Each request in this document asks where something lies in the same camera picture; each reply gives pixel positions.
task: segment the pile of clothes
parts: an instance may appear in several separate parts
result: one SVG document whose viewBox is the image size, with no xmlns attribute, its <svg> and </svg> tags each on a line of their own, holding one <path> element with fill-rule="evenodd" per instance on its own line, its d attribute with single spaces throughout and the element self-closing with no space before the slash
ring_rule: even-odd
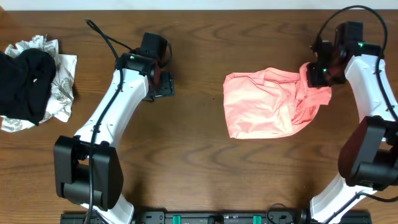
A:
<svg viewBox="0 0 398 224">
<path fill-rule="evenodd" d="M 76 55 L 58 53 L 58 40 L 41 35 L 0 53 L 1 129 L 16 132 L 71 115 Z"/>
</svg>

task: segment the white floral fabric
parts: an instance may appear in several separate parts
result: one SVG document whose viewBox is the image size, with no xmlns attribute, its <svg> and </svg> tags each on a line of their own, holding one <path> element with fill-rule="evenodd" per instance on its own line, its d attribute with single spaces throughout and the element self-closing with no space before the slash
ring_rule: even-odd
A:
<svg viewBox="0 0 398 224">
<path fill-rule="evenodd" d="M 58 40 L 47 41 L 47 37 L 37 35 L 31 41 L 22 41 L 13 45 L 8 45 L 5 54 L 16 58 L 24 50 L 36 48 L 49 53 L 55 60 L 57 72 L 51 83 L 51 96 L 43 120 L 43 123 L 51 117 L 56 117 L 60 121 L 67 122 L 72 113 L 73 91 L 72 86 L 75 81 L 75 71 L 77 56 L 58 54 Z M 16 132 L 35 126 L 30 121 L 21 119 L 11 119 L 3 116 L 1 129 L 7 132 Z"/>
</svg>

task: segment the pink shirt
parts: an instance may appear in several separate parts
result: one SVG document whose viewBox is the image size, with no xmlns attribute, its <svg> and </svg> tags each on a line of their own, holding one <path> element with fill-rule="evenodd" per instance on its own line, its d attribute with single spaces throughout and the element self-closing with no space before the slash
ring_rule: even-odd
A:
<svg viewBox="0 0 398 224">
<path fill-rule="evenodd" d="M 331 88 L 309 88 L 307 64 L 300 73 L 267 68 L 232 73 L 224 81 L 224 112 L 229 136 L 237 139 L 280 138 L 306 127 L 327 105 Z"/>
</svg>

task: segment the wood grain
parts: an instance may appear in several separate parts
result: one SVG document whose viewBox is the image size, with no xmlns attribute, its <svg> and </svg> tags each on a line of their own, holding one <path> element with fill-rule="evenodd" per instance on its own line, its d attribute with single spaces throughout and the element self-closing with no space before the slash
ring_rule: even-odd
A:
<svg viewBox="0 0 398 224">
<path fill-rule="evenodd" d="M 71 11 L 5 12 L 0 49 L 34 35 L 58 39 L 60 52 L 78 56 L 72 117 L 51 119 L 18 133 L 0 134 L 0 222 L 59 223 L 78 205 L 55 193 L 53 144 L 73 136 L 90 117 L 113 73 L 113 55 L 83 21 L 91 18 L 108 35 L 138 47 L 144 32 L 173 45 L 169 69 L 177 94 L 141 103 L 121 141 L 123 192 L 135 205 L 167 210 L 266 210 L 272 203 L 308 205 L 337 173 L 342 145 L 358 125 L 349 85 L 335 86 L 328 106 L 301 132 L 281 139 L 228 137 L 223 113 L 223 81 L 231 72 L 267 67 L 297 72 L 314 57 L 312 44 L 333 11 Z M 398 95 L 398 13 L 381 11 L 389 28 L 386 63 Z M 364 37 L 380 44 L 382 29 L 364 11 L 345 12 L 336 25 L 364 21 Z M 117 47 L 121 54 L 126 50 Z M 390 187 L 378 196 L 398 194 Z M 374 223 L 396 223 L 397 205 L 363 200 Z"/>
</svg>

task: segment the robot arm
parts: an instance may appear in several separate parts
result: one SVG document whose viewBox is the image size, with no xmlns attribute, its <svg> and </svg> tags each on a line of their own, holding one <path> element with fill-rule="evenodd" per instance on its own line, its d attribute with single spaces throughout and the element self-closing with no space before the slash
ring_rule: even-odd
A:
<svg viewBox="0 0 398 224">
<path fill-rule="evenodd" d="M 132 113 L 148 93 L 149 85 L 148 78 L 146 76 L 140 75 L 138 71 L 126 68 L 123 69 L 123 74 L 124 80 L 122 91 L 116 97 L 103 118 L 101 126 L 99 127 L 99 132 L 96 135 L 95 144 L 99 144 L 101 141 L 106 141 L 110 146 L 117 149 L 119 147 L 121 136 L 132 116 Z M 108 104 L 113 93 L 116 91 L 119 80 L 119 71 L 115 70 L 113 73 L 112 84 L 104 98 L 101 100 L 97 109 L 85 125 L 75 134 L 75 136 L 80 136 L 81 141 L 90 142 L 93 134 L 93 126 L 96 124 L 98 117 L 104 110 L 104 107 Z"/>
<path fill-rule="evenodd" d="M 374 194 L 398 184 L 395 147 L 398 125 L 374 73 L 380 51 L 377 47 L 362 41 L 362 24 L 347 22 L 338 26 L 334 47 L 328 42 L 318 43 L 315 49 L 318 62 L 308 66 L 307 75 L 312 86 L 349 81 L 360 120 L 340 152 L 339 174 L 310 202 L 310 216 L 320 223 L 339 223 L 342 216 L 364 198 L 358 193 Z M 389 102 L 397 111 L 384 60 L 380 60 L 379 70 Z M 381 141 L 394 147 L 391 151 L 379 150 Z"/>
<path fill-rule="evenodd" d="M 55 185 L 57 195 L 85 208 L 89 207 L 89 166 L 80 164 L 90 151 L 90 141 L 100 115 L 106 114 L 94 138 L 93 146 L 93 210 L 108 223 L 131 223 L 134 207 L 121 194 L 123 173 L 117 148 L 137 105 L 149 97 L 174 95 L 174 84 L 169 72 L 161 72 L 167 41 L 159 35 L 145 33 L 141 47 L 122 54 L 118 63 L 121 71 L 113 73 L 112 83 L 97 109 L 73 138 L 60 136 L 54 147 Z M 115 91 L 121 85 L 121 91 Z"/>
</svg>

